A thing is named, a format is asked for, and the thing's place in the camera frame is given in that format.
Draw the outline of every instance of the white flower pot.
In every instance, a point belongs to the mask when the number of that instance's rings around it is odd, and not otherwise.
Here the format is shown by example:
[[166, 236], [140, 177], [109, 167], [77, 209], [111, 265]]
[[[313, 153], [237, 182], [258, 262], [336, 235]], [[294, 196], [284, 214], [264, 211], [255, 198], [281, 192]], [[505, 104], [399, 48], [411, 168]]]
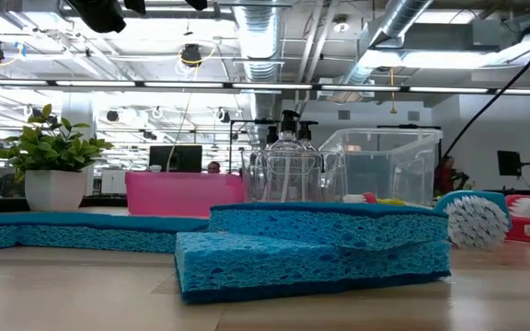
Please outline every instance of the white flower pot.
[[26, 200], [33, 211], [76, 211], [85, 195], [84, 172], [26, 171]]

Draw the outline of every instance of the wooden table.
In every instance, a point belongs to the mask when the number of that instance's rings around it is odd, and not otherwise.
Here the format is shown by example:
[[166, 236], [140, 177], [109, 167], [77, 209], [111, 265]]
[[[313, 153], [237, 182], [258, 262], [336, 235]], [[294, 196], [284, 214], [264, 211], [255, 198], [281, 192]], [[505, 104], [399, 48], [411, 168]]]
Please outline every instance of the wooden table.
[[530, 244], [453, 251], [454, 276], [425, 285], [186, 306], [172, 257], [0, 250], [0, 330], [530, 331]]

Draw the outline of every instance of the green leaves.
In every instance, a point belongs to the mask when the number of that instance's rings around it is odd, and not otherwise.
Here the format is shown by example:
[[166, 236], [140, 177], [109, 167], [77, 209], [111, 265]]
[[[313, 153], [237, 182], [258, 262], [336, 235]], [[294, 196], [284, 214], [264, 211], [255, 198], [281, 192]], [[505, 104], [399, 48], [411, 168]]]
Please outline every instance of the green leaves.
[[46, 119], [42, 118], [42, 117], [30, 117], [28, 119], [28, 123], [46, 123]]
[[4, 148], [0, 148], [0, 158], [9, 158], [9, 152], [7, 151], [7, 149], [4, 149]]
[[83, 139], [82, 132], [71, 132], [73, 128], [89, 128], [85, 123], [71, 124], [67, 119], [50, 124], [52, 106], [46, 105], [42, 115], [31, 117], [18, 137], [9, 137], [8, 148], [0, 148], [0, 158], [9, 160], [16, 168], [16, 178], [23, 178], [26, 170], [79, 171], [93, 165], [101, 152], [112, 148], [111, 143], [95, 137]]
[[43, 118], [48, 118], [49, 116], [51, 116], [52, 114], [52, 105], [51, 104], [48, 104], [46, 106], [44, 106], [44, 108], [42, 108], [42, 117]]
[[71, 125], [71, 122], [66, 118], [61, 118], [61, 123], [64, 125], [64, 128], [68, 131], [71, 131], [73, 128], [73, 125]]
[[30, 127], [24, 127], [22, 129], [22, 132], [24, 134], [22, 134], [23, 138], [31, 143], [37, 143], [38, 142], [38, 134], [36, 133], [36, 131], [34, 131], [34, 129], [30, 128]]

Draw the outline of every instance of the person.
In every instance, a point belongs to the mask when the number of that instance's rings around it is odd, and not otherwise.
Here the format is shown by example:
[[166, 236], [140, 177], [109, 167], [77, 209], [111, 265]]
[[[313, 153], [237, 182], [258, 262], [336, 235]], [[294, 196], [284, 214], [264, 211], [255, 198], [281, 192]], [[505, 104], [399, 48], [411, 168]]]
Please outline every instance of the person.
[[437, 171], [435, 171], [434, 184], [435, 190], [439, 195], [445, 195], [453, 191], [453, 176], [455, 171], [453, 166], [455, 164], [455, 159], [451, 156], [446, 156], [441, 160], [439, 166], [437, 166]]
[[[445, 195], [451, 191], [462, 189], [469, 176], [463, 172], [458, 172], [454, 169], [455, 159], [451, 156], [446, 156], [435, 171], [435, 190], [438, 195]], [[455, 188], [454, 182], [461, 179], [458, 188]]]
[[208, 165], [208, 174], [220, 174], [220, 164], [216, 161], [210, 162]]

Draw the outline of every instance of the computer monitor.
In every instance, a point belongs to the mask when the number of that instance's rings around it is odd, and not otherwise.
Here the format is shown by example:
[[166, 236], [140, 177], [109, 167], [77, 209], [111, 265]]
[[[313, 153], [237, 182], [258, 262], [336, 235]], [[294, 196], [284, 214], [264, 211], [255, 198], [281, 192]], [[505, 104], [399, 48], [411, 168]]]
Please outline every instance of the computer monitor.
[[[167, 171], [167, 161], [173, 146], [151, 146], [149, 166], [161, 166], [161, 172]], [[176, 146], [169, 172], [201, 172], [202, 171], [202, 146], [181, 145]]]
[[516, 152], [498, 151], [498, 171], [501, 176], [522, 175], [521, 155]]

